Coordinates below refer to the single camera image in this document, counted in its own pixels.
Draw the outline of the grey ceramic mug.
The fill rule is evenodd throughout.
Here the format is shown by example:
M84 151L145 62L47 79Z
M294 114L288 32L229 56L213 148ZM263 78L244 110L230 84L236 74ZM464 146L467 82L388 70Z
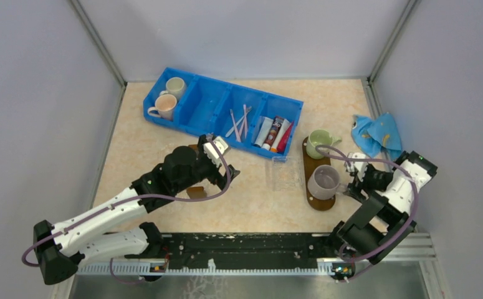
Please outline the grey ceramic mug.
M326 201L346 192L347 185L341 182L341 177L333 166L323 164L309 177L307 189L314 199Z

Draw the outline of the clear holder with wooden ends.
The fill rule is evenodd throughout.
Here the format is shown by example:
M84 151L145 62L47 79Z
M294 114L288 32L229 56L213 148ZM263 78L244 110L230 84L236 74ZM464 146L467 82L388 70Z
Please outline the clear holder with wooden ends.
M191 146L183 146L184 166L183 181L186 186L186 193L190 199L204 199L207 196L204 187L197 186L205 179L206 160Z

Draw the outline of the clear textured acrylic tray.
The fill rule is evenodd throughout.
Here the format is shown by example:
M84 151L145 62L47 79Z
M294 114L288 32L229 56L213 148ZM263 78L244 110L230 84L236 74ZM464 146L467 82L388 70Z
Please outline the clear textured acrylic tray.
M300 187L300 158L298 156L273 157L270 166L273 191L293 191Z

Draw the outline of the green ceramic mug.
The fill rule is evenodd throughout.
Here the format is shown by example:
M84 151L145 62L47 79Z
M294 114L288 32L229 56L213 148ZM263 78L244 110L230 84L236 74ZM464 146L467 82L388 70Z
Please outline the green ceramic mug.
M313 159L322 159L323 155L316 150L318 145L330 145L334 146L339 144L342 138L331 134L327 130L317 129L311 132L308 136L308 140L305 146L306 153L309 157Z

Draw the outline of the white ceramic mug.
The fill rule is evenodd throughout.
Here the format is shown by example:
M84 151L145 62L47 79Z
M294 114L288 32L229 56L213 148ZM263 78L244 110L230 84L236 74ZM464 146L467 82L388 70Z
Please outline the white ceramic mug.
M173 113L178 104L177 98L172 94L160 95L152 107L147 109L149 116L162 118L164 120L173 121Z

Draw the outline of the cream speckled ceramic mug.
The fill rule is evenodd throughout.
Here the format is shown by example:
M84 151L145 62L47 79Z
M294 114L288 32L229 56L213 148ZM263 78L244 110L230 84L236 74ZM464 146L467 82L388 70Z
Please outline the cream speckled ceramic mug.
M159 93L159 96L170 94L179 101L186 92L186 89L187 84L181 77L173 77L166 81L165 89Z

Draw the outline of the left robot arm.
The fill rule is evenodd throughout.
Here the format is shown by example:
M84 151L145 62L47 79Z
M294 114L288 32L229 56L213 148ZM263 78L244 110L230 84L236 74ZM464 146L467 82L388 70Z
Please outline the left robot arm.
M80 268L114 257L126 259L167 258L163 236L152 222L111 232L127 221L145 216L174 201L178 194L208 180L224 194L239 174L224 157L231 147L221 138L202 136L196 148L179 146L150 172L105 204L55 224L40 221L34 228L35 253L43 281L54 285L73 276Z

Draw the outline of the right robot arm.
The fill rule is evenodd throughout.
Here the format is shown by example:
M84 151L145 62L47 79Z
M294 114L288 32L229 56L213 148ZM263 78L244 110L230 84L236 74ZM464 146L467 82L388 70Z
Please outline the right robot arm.
M438 167L414 151L402 152L391 163L392 171L376 169L370 161L363 153L343 159L352 177L343 193L361 205L333 229L328 249L336 257L353 249L356 260L375 265L414 230L414 195L436 176Z

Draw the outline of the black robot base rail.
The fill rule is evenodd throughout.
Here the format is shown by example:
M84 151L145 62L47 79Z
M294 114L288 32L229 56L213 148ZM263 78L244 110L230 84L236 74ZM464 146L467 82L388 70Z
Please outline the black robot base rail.
M153 243L127 259L162 259L170 270L310 270L320 259L338 258L341 242L318 233L161 233L141 227Z

